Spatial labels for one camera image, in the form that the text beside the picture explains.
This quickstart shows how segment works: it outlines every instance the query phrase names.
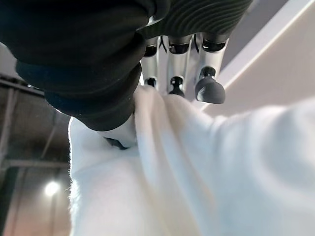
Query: beige wall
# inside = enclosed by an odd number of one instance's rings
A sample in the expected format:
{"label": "beige wall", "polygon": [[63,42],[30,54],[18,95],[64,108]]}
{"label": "beige wall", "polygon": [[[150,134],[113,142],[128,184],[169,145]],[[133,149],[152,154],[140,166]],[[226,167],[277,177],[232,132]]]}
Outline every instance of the beige wall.
{"label": "beige wall", "polygon": [[[55,200],[44,192],[52,180],[60,184]],[[67,169],[21,168],[3,236],[68,236],[69,187]]]}
{"label": "beige wall", "polygon": [[267,104],[291,104],[315,95],[315,4],[210,105],[212,116],[232,115]]}

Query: black sleeve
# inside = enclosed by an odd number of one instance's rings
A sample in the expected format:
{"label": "black sleeve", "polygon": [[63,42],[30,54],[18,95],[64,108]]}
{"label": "black sleeve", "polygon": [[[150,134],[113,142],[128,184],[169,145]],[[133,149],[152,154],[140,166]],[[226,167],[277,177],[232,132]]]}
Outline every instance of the black sleeve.
{"label": "black sleeve", "polygon": [[0,0],[0,41],[59,111],[106,131],[134,111],[155,0]]}

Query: metal beam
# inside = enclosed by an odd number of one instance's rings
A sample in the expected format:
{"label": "metal beam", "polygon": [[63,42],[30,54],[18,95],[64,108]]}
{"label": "metal beam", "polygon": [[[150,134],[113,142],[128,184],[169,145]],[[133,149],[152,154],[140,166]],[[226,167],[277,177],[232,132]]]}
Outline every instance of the metal beam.
{"label": "metal beam", "polygon": [[57,127],[58,127],[60,119],[61,119],[61,113],[59,113],[59,112],[57,112],[55,110],[55,116],[54,116],[54,121],[53,121],[54,126],[53,126],[53,128],[52,128],[52,130],[51,130],[51,132],[50,132],[50,134],[48,136],[47,142],[46,142],[44,150],[43,150],[43,152],[42,152],[42,154],[40,156],[40,159],[44,159],[44,157],[46,155],[46,152],[47,152],[47,150],[48,150],[48,148],[50,146],[50,143],[51,143],[51,141],[52,141],[52,139],[54,137],[54,134],[55,134],[55,132],[57,130]]}
{"label": "metal beam", "polygon": [[11,130],[12,119],[13,119],[13,112],[14,112],[14,108],[17,102],[18,94],[19,94],[18,90],[15,90],[13,88],[9,89],[8,100],[6,103],[6,109],[5,109],[5,115],[4,115],[4,122],[3,122],[2,132],[0,136],[0,167],[4,158],[7,155],[8,142],[9,142],[10,130]]}
{"label": "metal beam", "polygon": [[34,89],[32,87],[27,87],[27,86],[24,86],[24,85],[16,84],[16,83],[13,83],[13,82],[10,82],[10,81],[6,81],[6,80],[3,80],[1,78],[0,78],[0,84],[6,85],[6,86],[10,86],[12,88],[20,89],[22,91],[30,92],[30,93],[33,93],[33,94],[36,94],[36,95],[44,96],[44,92],[43,91]]}
{"label": "metal beam", "polygon": [[68,169],[68,162],[57,161],[34,161],[34,160],[5,160],[4,166],[9,167],[28,167],[28,168],[63,168]]}

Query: black rubber grip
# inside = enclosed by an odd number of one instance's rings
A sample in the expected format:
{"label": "black rubber grip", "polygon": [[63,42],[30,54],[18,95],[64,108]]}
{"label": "black rubber grip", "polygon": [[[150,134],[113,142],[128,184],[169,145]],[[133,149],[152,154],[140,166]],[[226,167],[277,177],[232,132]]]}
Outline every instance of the black rubber grip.
{"label": "black rubber grip", "polygon": [[195,95],[199,102],[221,104],[225,101],[224,87],[209,76],[199,80],[196,84]]}

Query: white towel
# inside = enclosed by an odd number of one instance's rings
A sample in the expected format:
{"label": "white towel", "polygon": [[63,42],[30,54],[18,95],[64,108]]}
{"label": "white towel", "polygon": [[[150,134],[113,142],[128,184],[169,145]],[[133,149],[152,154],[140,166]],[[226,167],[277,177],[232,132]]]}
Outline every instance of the white towel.
{"label": "white towel", "polygon": [[315,99],[230,118],[135,101],[137,147],[70,123],[71,235],[315,235]]}

